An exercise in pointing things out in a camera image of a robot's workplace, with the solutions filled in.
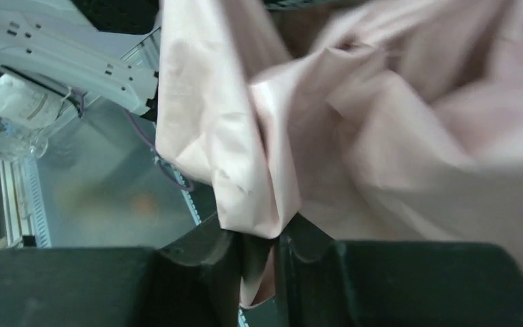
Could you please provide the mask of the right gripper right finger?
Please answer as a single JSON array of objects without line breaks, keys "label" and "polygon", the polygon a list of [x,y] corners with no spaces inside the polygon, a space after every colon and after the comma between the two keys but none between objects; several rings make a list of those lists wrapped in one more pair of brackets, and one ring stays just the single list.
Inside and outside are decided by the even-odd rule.
[{"label": "right gripper right finger", "polygon": [[274,244],[282,326],[523,326],[523,275],[488,243],[334,240],[296,215]]}]

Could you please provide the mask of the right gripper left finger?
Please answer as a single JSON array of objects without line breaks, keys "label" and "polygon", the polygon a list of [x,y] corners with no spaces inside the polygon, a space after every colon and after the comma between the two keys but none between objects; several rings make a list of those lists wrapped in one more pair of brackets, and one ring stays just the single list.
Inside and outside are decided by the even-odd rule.
[{"label": "right gripper left finger", "polygon": [[0,326],[236,326],[240,235],[215,218],[162,249],[0,251]]}]

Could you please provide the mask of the pink folding umbrella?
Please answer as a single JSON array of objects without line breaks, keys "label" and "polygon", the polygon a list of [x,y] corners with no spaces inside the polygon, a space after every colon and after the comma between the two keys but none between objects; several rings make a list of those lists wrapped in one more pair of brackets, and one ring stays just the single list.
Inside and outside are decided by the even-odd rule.
[{"label": "pink folding umbrella", "polygon": [[221,226],[296,213],[341,239],[486,241],[523,270],[523,1],[294,12],[164,1],[158,153],[212,186]]}]

